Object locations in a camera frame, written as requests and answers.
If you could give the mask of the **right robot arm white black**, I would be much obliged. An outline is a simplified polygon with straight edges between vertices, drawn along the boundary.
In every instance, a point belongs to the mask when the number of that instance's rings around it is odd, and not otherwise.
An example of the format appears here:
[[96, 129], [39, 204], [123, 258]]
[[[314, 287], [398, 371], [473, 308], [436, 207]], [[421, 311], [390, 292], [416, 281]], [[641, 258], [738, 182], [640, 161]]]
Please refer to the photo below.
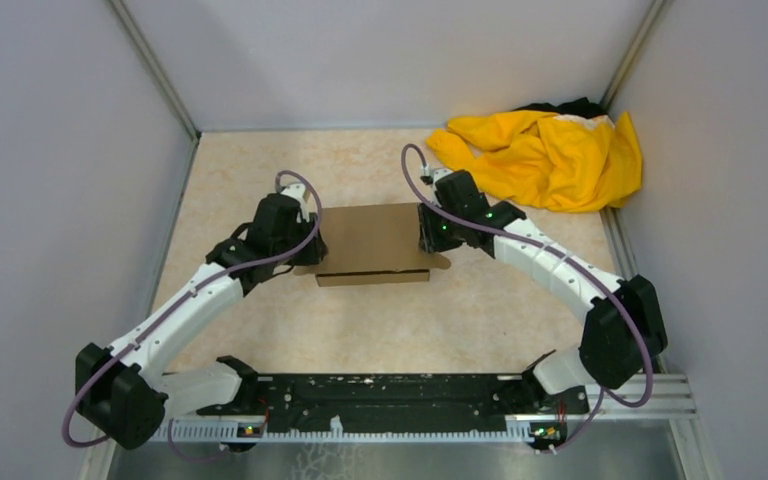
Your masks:
[[433, 194], [418, 206], [423, 251], [443, 253], [463, 245], [480, 249], [529, 275], [583, 325], [578, 345], [546, 353], [523, 372], [529, 408], [548, 412], [571, 388], [615, 390], [639, 371], [652, 372], [668, 338], [649, 280], [641, 275], [623, 279], [585, 262], [542, 232], [523, 210], [508, 202], [490, 204], [464, 170], [426, 167], [421, 180]]

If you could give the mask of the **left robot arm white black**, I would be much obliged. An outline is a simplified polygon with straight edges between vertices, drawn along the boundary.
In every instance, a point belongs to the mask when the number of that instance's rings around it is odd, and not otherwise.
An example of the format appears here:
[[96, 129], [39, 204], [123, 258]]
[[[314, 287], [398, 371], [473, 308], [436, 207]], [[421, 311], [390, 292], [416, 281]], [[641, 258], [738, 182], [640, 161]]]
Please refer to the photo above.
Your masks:
[[317, 195], [300, 183], [270, 193], [245, 222], [207, 253], [187, 283], [141, 324], [106, 347], [85, 346], [75, 359], [75, 396], [61, 425], [63, 440], [88, 447], [70, 434], [74, 415], [97, 427], [104, 440], [124, 449], [145, 444], [181, 415], [208, 407], [252, 411], [260, 399], [257, 374], [224, 356], [193, 371], [168, 368], [210, 322], [275, 278], [276, 268], [312, 266], [325, 254]]

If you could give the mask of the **brown cardboard box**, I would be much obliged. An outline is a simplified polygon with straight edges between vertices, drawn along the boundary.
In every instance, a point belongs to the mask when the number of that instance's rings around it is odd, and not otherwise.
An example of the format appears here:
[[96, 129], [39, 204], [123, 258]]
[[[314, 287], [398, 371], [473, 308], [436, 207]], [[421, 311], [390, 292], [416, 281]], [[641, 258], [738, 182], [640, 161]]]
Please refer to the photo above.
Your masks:
[[297, 267], [320, 287], [427, 282], [451, 261], [420, 249], [416, 203], [327, 208], [320, 233], [327, 247], [322, 262]]

